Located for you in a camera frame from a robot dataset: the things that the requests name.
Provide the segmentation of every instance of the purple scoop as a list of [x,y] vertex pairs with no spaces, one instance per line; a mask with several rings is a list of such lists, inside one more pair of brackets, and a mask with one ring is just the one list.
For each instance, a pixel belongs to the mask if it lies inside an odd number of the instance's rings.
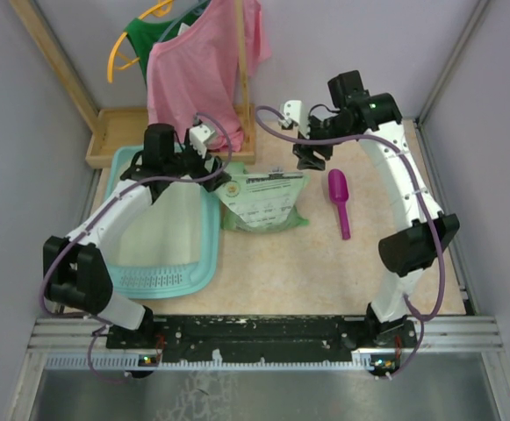
[[348,185],[346,177],[340,169],[331,169],[328,173],[328,196],[331,202],[336,204],[339,211],[342,239],[350,239],[350,225],[348,225],[348,214],[346,212]]

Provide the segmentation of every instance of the pink fabric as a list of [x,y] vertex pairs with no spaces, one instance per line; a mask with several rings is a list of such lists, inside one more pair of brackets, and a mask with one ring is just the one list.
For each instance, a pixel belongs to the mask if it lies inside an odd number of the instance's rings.
[[[244,0],[248,73],[270,57],[257,0]],[[233,0],[212,0],[185,33],[154,45],[147,64],[149,124],[168,123],[184,140],[197,111],[213,115],[227,130],[233,150],[243,142],[241,122],[233,109],[238,49]],[[211,149],[226,149],[218,136]]]

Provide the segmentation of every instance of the green shirt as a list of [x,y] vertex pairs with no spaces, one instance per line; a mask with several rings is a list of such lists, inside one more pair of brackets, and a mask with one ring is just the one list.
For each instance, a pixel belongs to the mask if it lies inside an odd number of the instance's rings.
[[[190,12],[180,19],[180,22],[188,26],[192,26],[199,18],[194,12]],[[133,51],[136,57],[140,57],[141,73],[143,73],[143,80],[147,82],[147,61],[149,60],[149,53],[153,48],[153,44],[157,42],[159,37],[165,32],[167,27],[172,21],[161,22],[160,24],[153,24],[144,22],[143,20],[134,19],[125,28],[128,33],[127,38],[132,44]],[[173,39],[178,34],[180,25],[175,25],[165,38],[165,40]]]

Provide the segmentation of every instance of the beige table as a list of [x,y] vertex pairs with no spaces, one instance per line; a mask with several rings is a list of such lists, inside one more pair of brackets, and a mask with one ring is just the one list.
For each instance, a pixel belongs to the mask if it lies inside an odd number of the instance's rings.
[[[408,144],[427,183],[412,124]],[[275,166],[294,170],[291,144],[258,130],[257,162],[250,171]],[[328,202],[327,171],[310,172],[298,199],[306,227],[275,234],[221,231],[216,275],[201,291],[164,300],[141,300],[157,314],[363,314],[386,270],[377,242],[394,233],[391,209],[379,175],[355,142],[334,149],[327,170],[339,168],[348,179],[348,217],[352,238],[343,241],[335,208]],[[94,208],[102,202],[110,170],[104,169]],[[430,312],[438,290],[437,263],[426,271],[412,297]],[[446,295],[441,314],[464,314],[456,273],[445,253]]]

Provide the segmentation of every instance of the orange hanger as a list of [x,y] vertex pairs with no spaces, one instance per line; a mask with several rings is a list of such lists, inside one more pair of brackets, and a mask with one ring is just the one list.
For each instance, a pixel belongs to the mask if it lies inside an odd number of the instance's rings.
[[[159,0],[159,3],[156,6],[153,6],[151,9],[148,9],[141,13],[138,16],[139,20],[143,20],[149,15],[156,16],[160,18],[161,16],[166,15],[170,12],[170,9],[173,7],[173,0]],[[106,68],[106,79],[108,80],[108,83],[112,83],[112,73],[114,70],[126,70],[130,66],[133,66],[135,63],[140,61],[140,57],[136,57],[134,59],[130,59],[129,57],[126,57],[123,55],[118,49],[120,48],[120,44],[122,44],[122,41],[126,38],[128,32],[122,32],[122,35],[120,35],[120,38],[116,41],[114,44],[114,47],[111,50],[111,55],[108,58],[108,67]],[[122,66],[115,66],[114,60],[116,57],[119,57],[123,61],[126,62],[126,64],[123,64]]]

